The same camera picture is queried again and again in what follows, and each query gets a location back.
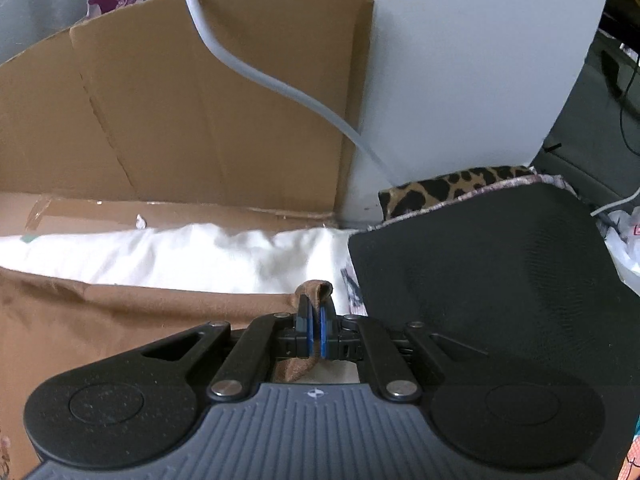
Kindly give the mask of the brown cardboard sheet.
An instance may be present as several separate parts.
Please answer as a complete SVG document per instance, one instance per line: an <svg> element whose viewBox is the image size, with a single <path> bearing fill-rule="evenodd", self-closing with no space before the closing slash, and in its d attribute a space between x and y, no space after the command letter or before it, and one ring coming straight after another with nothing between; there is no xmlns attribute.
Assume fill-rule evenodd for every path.
<svg viewBox="0 0 640 480"><path fill-rule="evenodd" d="M218 61L184 0L38 21L82 0L1 0L1 191L255 209L333 220L354 146L311 110ZM242 61L360 117L371 0L200 0Z"/></svg>

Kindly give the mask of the brown t-shirt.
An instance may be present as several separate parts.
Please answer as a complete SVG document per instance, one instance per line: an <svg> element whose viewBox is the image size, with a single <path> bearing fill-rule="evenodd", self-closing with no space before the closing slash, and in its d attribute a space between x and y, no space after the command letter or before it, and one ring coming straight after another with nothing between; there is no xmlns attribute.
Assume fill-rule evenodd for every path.
<svg viewBox="0 0 640 480"><path fill-rule="evenodd" d="M332 286L306 281L290 294L212 294L90 285L1 272L1 475L21 479L38 464L23 426L28 396L66 370L206 322L244 328L254 318L295 312L299 299L329 298Z"/></svg>

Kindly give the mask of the cream cartoon print blanket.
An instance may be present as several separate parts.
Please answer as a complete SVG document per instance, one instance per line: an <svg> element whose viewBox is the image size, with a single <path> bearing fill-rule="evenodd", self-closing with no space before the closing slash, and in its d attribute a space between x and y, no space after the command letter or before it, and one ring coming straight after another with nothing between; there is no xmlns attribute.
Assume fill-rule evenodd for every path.
<svg viewBox="0 0 640 480"><path fill-rule="evenodd" d="M212 294L290 294L306 281L333 288L338 313L361 312L348 233L314 228L232 234L212 224L174 230L6 237L4 269L90 285Z"/></svg>

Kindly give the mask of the leopard print cloth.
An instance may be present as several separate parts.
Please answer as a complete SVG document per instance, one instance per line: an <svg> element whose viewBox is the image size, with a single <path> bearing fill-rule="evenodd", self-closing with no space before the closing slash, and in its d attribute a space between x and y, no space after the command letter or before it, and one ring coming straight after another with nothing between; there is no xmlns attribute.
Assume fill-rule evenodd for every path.
<svg viewBox="0 0 640 480"><path fill-rule="evenodd" d="M543 183L576 195L562 176L541 174L533 167L473 167L431 179L411 181L378 192L383 221L404 218L420 211L436 210L447 205L503 188Z"/></svg>

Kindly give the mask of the black folded garment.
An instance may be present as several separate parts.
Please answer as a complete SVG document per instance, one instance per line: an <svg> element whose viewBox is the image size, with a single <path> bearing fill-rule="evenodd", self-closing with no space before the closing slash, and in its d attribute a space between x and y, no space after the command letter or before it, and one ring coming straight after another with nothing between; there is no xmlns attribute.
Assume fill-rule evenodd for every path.
<svg viewBox="0 0 640 480"><path fill-rule="evenodd" d="M639 299L571 192L489 191L355 234L348 250L371 318L597 389L606 426L589 461L617 477L639 417Z"/></svg>

